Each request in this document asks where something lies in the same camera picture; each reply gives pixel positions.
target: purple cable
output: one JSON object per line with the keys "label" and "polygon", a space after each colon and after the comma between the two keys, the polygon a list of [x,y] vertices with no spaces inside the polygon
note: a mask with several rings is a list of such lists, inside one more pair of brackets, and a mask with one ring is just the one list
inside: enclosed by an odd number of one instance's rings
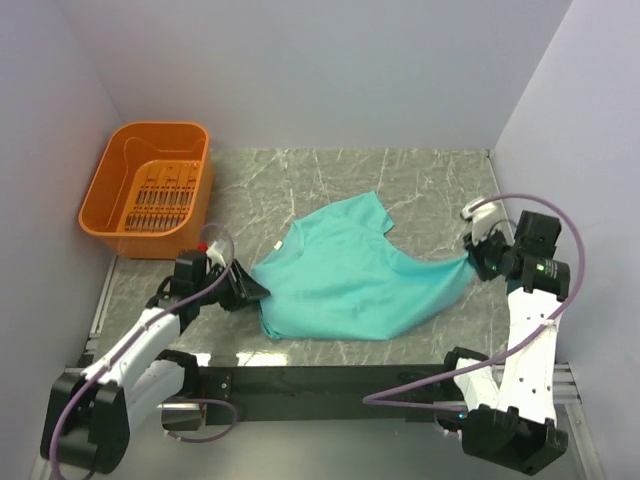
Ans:
{"label": "purple cable", "polygon": [[206,437],[206,438],[186,438],[186,437],[182,437],[182,436],[178,435],[175,432],[167,432],[167,435],[169,435],[171,438],[175,438],[176,440],[179,440],[180,442],[184,442],[184,443],[209,443],[209,442],[213,442],[214,440],[218,440],[219,438],[224,437],[227,433],[229,433],[233,429],[235,424],[238,423],[238,410],[231,403],[225,402],[224,400],[215,400],[213,398],[200,398],[200,399],[196,399],[196,400],[181,400],[181,401],[182,402],[201,403],[201,404],[202,403],[209,403],[209,404],[213,404],[213,405],[221,405],[221,406],[231,410],[231,414],[233,415],[233,418],[231,419],[231,423],[227,426],[227,428],[225,428],[222,432],[216,433],[215,435],[213,435],[211,437]]}
{"label": "purple cable", "polygon": [[[122,347],[120,347],[113,354],[113,356],[109,359],[109,364],[113,364],[113,363],[117,362],[120,358],[122,358],[122,356],[129,350],[129,348],[131,348],[131,346],[136,343],[136,341],[142,336],[142,334],[144,334],[144,332],[146,332],[146,329],[149,328],[151,325],[156,323],[158,320],[160,320],[165,315],[167,315],[169,313],[172,313],[175,310],[178,310],[178,309],[184,307],[185,305],[188,305],[189,303],[193,302],[194,300],[198,300],[199,298],[207,295],[209,292],[211,292],[211,290],[213,290],[218,285],[220,285],[220,282],[222,282],[222,280],[227,276],[227,274],[229,273],[229,270],[231,269],[231,263],[233,261],[234,255],[235,255],[235,249],[234,249],[234,246],[233,246],[233,239],[231,238],[231,235],[229,234],[227,229],[224,228],[222,225],[219,225],[217,223],[208,223],[208,224],[206,224],[204,227],[202,227],[202,233],[204,232],[205,229],[210,228],[210,227],[218,228],[223,233],[223,235],[227,237],[227,240],[229,242],[229,250],[231,252],[230,253],[230,259],[227,262],[227,265],[222,270],[222,273],[220,274],[220,276],[218,278],[216,278],[215,281],[211,285],[209,285],[207,288],[205,288],[204,290],[201,290],[198,293],[195,293],[195,294],[191,295],[190,297],[187,297],[187,298],[185,298],[183,300],[180,300],[179,302],[176,302],[174,305],[168,307],[167,309],[163,310],[162,312],[154,315],[149,320],[147,320],[147,322],[144,324],[144,326],[140,326],[138,328],[138,330],[136,330],[136,332],[131,336],[131,338],[127,342],[125,342],[122,345]],[[60,463],[58,462],[58,444],[60,442],[60,436],[62,434],[62,430],[64,428],[64,424],[67,421],[67,419],[69,418],[69,415],[70,415],[71,411],[74,409],[74,407],[80,401],[82,396],[85,393],[87,393],[87,391],[93,385],[95,385],[96,382],[98,380],[100,380],[100,378],[105,373],[107,373],[107,371],[109,371],[109,368],[107,368],[107,366],[102,366],[96,372],[96,374],[93,377],[85,379],[86,381],[85,381],[84,385],[82,385],[82,387],[80,387],[80,389],[76,392],[76,394],[73,397],[71,397],[71,400],[69,400],[69,403],[67,403],[67,405],[64,407],[64,410],[62,410],[62,413],[60,414],[60,418],[58,419],[58,423],[56,423],[56,427],[53,429],[53,435],[51,437],[51,443],[49,445],[49,461],[51,462],[51,470],[53,471],[54,475],[57,478],[59,478],[60,480],[67,480],[62,475],[62,472],[60,471]],[[208,401],[208,399],[196,400],[196,401],[197,402],[202,402],[202,403],[218,403],[219,402],[219,401],[210,402],[210,401]],[[235,424],[235,421],[237,420],[237,416],[238,416],[238,413],[237,413],[237,411],[236,411],[236,409],[235,409],[235,407],[233,405],[228,404],[227,402],[223,402],[223,404],[226,404],[224,406],[226,406],[227,408],[230,408],[232,410],[232,412],[234,414],[234,421],[229,426],[229,428],[227,428],[227,430],[223,431],[221,434],[218,434],[218,436],[216,436],[215,438],[220,438],[221,436],[223,436],[226,433],[228,433],[228,431],[231,430],[231,428],[233,428],[233,425]],[[94,474],[94,472],[90,471],[85,477],[82,478],[82,480],[89,480],[93,476],[93,474]]]}
{"label": "purple cable", "polygon": [[[478,202],[476,205],[473,206],[473,208],[471,208],[471,211],[473,212],[477,208],[483,205],[486,205],[487,203],[495,202],[498,200],[505,200],[507,198],[520,198],[523,200],[531,200],[549,208],[554,213],[556,213],[564,221],[564,223],[566,223],[566,225],[569,227],[569,230],[571,230],[571,233],[573,234],[573,238],[575,239],[576,247],[578,248],[578,274],[576,275],[575,283],[573,285],[573,288],[571,289],[571,292],[569,292],[569,295],[567,296],[566,300],[562,302],[560,306],[556,308],[553,311],[553,313],[551,313],[551,315],[549,315],[549,319],[552,320],[554,318],[557,318],[558,315],[560,315],[562,312],[564,312],[567,309],[567,307],[571,304],[571,302],[573,302],[573,299],[576,297],[576,295],[578,294],[578,291],[580,290],[580,287],[582,286],[582,280],[584,279],[586,258],[585,258],[584,244],[582,243],[580,232],[578,232],[578,227],[576,227],[575,223],[573,223],[573,221],[569,218],[569,216],[566,213],[564,213],[559,207],[549,202],[548,200],[545,200],[544,198],[538,197],[536,195],[529,195],[526,193],[506,193],[503,195],[496,195],[494,197],[490,197]],[[466,410],[465,407],[451,407],[451,406],[444,406],[444,405],[433,405],[430,403],[402,402],[402,401],[383,400],[383,399],[390,397],[392,395],[406,393],[411,390],[415,390],[416,388],[421,388],[426,385],[442,382],[443,380],[448,380],[449,378],[453,378],[458,375],[470,373],[484,367],[490,367],[497,363],[504,362],[511,355],[518,353],[524,347],[526,347],[531,342],[533,342],[533,340],[535,340],[535,338],[538,335],[540,335],[545,330],[545,328],[547,328],[545,325],[540,325],[533,333],[531,333],[531,335],[525,338],[518,345],[507,350],[504,353],[500,353],[495,357],[490,358],[489,360],[485,360],[484,362],[476,363],[475,365],[470,365],[468,367],[460,368],[458,370],[440,373],[438,375],[434,375],[429,378],[423,378],[422,380],[407,383],[406,385],[402,385],[400,387],[390,388],[383,392],[372,393],[371,395],[367,395],[366,397],[364,397],[362,399],[362,403],[365,403],[367,405],[383,405],[388,407],[410,407],[410,408],[426,408],[426,409],[432,409],[432,410],[464,411]]]}

